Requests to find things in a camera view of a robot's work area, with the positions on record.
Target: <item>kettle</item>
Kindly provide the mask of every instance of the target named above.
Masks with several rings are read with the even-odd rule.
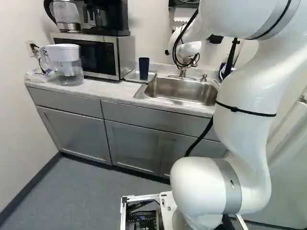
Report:
[[[39,48],[41,61],[54,70],[62,85],[81,85],[84,79],[80,59],[80,46],[55,44]]]
[[[44,0],[44,8],[60,32],[81,31],[78,8],[73,0]]]

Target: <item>microwave door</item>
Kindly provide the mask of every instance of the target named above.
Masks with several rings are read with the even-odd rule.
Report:
[[[84,72],[118,75],[116,71],[114,44],[75,39],[54,38],[55,44],[69,43],[80,46],[80,56]]]

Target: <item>paper towel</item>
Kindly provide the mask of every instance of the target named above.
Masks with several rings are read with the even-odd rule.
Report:
[[[194,8],[176,7],[174,21],[181,22],[181,23],[187,23],[195,11],[196,9]]]

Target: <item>small appliance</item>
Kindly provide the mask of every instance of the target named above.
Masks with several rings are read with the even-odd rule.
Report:
[[[102,36],[92,34],[51,33],[55,44],[76,44],[84,75],[120,80],[135,68],[133,36]]]
[[[41,46],[39,54],[42,63],[55,71],[62,85],[75,86],[83,82],[79,50],[80,47],[75,44],[56,44]]]
[[[107,36],[129,36],[127,0],[84,0],[82,32]]]
[[[61,32],[81,32],[79,12],[73,0],[44,0],[44,7]]]

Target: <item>cabinet door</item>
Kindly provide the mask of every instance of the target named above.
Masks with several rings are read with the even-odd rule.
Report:
[[[106,131],[113,164],[158,175],[164,132],[112,121]]]
[[[179,158],[184,157],[187,149],[196,138],[169,133],[164,139],[164,151],[160,167],[160,175],[168,177],[170,170]],[[216,141],[203,139],[191,152],[190,156],[222,158],[226,154],[225,146]]]
[[[111,163],[103,120],[37,107],[60,151]]]

